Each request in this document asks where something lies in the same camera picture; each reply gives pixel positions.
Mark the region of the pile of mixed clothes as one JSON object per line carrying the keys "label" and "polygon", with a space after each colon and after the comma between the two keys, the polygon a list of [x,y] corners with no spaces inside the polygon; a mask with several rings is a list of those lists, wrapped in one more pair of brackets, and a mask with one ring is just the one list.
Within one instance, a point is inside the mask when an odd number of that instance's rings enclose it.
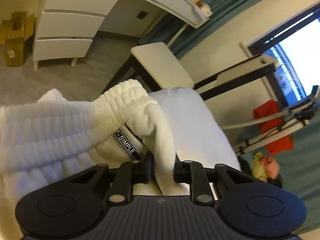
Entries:
{"label": "pile of mixed clothes", "polygon": [[282,177],[279,174],[280,165],[274,157],[257,152],[253,155],[253,167],[241,156],[238,156],[238,161],[242,172],[245,174],[276,187],[283,188]]}

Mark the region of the red cloth on stand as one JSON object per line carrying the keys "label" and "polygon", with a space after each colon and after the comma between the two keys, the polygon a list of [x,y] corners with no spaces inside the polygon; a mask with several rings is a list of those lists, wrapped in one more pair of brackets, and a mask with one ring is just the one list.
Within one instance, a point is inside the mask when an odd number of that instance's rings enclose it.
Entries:
{"label": "red cloth on stand", "polygon": [[[258,108],[253,109],[253,118],[261,119],[276,113],[281,112],[282,104],[278,101],[268,100]],[[260,133],[265,133],[272,128],[276,128],[284,122],[284,117],[275,118],[263,123],[258,124]],[[293,136],[287,135],[274,142],[267,144],[265,147],[270,155],[276,155],[278,153],[292,150],[294,146]]]}

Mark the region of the teal curtain right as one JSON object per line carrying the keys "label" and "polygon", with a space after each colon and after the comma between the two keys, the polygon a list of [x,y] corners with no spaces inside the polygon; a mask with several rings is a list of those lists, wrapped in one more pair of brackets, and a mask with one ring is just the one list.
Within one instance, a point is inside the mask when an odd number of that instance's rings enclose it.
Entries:
{"label": "teal curtain right", "polygon": [[307,209],[301,233],[319,228],[319,117],[293,134],[292,150],[274,156],[283,189],[298,196]]}

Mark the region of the teal curtain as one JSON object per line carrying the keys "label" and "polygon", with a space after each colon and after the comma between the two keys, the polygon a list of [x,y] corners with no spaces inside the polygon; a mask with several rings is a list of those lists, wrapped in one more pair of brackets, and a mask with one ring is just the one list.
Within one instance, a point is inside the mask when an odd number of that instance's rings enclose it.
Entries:
{"label": "teal curtain", "polygon": [[274,156],[283,189],[298,196],[307,209],[301,233],[319,228],[319,117],[293,134],[292,150]]}
{"label": "teal curtain", "polygon": [[212,15],[195,29],[188,26],[170,46],[173,54],[181,59],[185,54],[235,16],[262,0],[201,0],[209,5]]}

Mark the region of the white stool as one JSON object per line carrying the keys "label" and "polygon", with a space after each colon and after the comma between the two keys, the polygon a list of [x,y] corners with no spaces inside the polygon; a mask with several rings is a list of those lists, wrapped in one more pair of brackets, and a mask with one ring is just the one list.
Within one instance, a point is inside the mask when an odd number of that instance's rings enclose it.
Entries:
{"label": "white stool", "polygon": [[193,80],[167,45],[157,42],[133,47],[131,56],[112,77],[103,92],[118,84],[130,68],[135,70],[130,78],[141,77],[153,92],[165,88],[194,87]]}

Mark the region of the dark framed window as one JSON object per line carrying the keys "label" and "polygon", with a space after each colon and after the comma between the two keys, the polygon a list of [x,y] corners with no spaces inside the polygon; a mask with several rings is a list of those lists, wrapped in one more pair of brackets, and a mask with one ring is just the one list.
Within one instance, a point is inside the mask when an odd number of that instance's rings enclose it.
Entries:
{"label": "dark framed window", "polygon": [[290,106],[319,86],[319,4],[287,20],[248,46],[252,55],[279,63],[266,78],[278,101]]}

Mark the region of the white dressing table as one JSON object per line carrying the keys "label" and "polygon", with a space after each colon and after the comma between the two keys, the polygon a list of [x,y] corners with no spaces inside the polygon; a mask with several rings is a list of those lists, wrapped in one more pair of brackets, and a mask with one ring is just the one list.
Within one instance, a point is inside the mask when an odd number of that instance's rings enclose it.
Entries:
{"label": "white dressing table", "polygon": [[[102,22],[118,0],[42,0],[33,44],[33,68],[39,62],[85,57]],[[144,0],[199,28],[209,20],[209,5],[199,0]]]}

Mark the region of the teal curtain left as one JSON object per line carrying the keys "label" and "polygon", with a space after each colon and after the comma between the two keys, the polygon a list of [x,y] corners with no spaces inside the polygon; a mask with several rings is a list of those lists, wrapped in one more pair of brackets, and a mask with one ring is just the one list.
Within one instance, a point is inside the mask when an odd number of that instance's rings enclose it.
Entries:
{"label": "teal curtain left", "polygon": [[195,29],[188,26],[170,46],[173,54],[181,59],[185,54],[235,16],[262,0],[201,0],[209,5],[212,15]]}

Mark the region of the cardboard boxes on floor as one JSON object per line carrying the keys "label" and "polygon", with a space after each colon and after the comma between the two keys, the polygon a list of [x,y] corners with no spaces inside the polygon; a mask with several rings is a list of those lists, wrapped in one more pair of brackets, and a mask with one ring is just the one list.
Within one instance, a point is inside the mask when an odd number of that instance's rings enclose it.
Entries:
{"label": "cardboard boxes on floor", "polygon": [[10,20],[1,22],[1,45],[7,67],[19,67],[24,63],[25,42],[33,36],[35,16],[27,12],[14,12]]}

